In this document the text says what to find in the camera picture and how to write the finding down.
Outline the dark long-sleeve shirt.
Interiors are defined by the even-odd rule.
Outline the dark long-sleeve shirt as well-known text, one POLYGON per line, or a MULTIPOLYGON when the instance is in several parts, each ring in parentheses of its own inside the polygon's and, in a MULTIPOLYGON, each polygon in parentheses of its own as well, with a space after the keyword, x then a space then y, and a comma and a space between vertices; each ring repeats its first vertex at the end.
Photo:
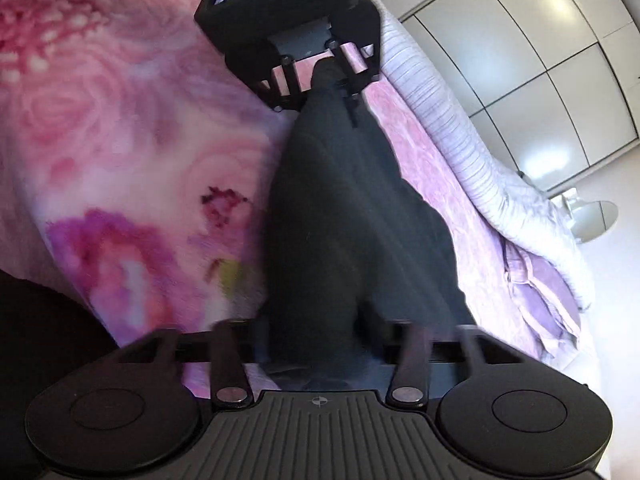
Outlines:
POLYGON ((373 353, 362 310, 440 334, 473 319, 444 218, 401 177, 333 58, 314 66, 282 152, 262 254, 262 369, 284 390, 387 387, 392 371, 373 353))

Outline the purple pillow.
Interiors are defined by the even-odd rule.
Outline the purple pillow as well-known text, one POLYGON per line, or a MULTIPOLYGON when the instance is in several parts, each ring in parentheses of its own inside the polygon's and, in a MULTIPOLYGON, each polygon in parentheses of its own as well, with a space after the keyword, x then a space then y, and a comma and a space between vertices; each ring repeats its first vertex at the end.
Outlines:
POLYGON ((510 296, 540 348, 541 361, 561 372, 566 370, 578 356, 582 336, 574 296, 546 259, 505 238, 501 246, 510 296))

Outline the round mirror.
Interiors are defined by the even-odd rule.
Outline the round mirror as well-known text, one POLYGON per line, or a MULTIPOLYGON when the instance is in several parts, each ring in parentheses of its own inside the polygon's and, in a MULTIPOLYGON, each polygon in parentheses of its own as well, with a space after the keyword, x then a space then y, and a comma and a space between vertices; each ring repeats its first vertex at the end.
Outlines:
POLYGON ((572 233, 580 244, 589 243, 615 226, 618 207, 610 200, 580 200, 572 208, 574 226, 572 233))

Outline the white wardrobe with panels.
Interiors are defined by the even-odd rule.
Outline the white wardrobe with panels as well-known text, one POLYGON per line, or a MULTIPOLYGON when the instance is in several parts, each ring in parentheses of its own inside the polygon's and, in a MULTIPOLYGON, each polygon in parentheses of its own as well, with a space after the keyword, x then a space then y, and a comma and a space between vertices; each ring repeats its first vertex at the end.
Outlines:
POLYGON ((491 153, 553 191, 639 142, 639 29, 623 0, 382 0, 491 153))

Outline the pink floral bed blanket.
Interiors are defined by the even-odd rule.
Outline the pink floral bed blanket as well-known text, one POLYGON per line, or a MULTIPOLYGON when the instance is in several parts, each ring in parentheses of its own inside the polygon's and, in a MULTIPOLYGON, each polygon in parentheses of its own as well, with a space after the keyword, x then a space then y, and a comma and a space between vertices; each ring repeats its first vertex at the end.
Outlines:
POLYGON ((119 344, 264 299, 258 232, 293 115, 195 24, 200 0, 1 0, 1 264, 119 344))

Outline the striped grey white quilt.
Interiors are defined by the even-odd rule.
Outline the striped grey white quilt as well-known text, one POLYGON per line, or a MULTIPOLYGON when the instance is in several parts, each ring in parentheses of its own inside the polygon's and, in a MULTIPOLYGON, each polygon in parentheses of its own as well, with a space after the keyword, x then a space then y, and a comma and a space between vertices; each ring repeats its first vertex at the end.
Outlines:
POLYGON ((381 0, 382 75, 444 156, 466 196, 504 238, 555 267, 588 309, 593 276, 563 215, 538 188, 490 154, 471 119, 433 63, 381 0))

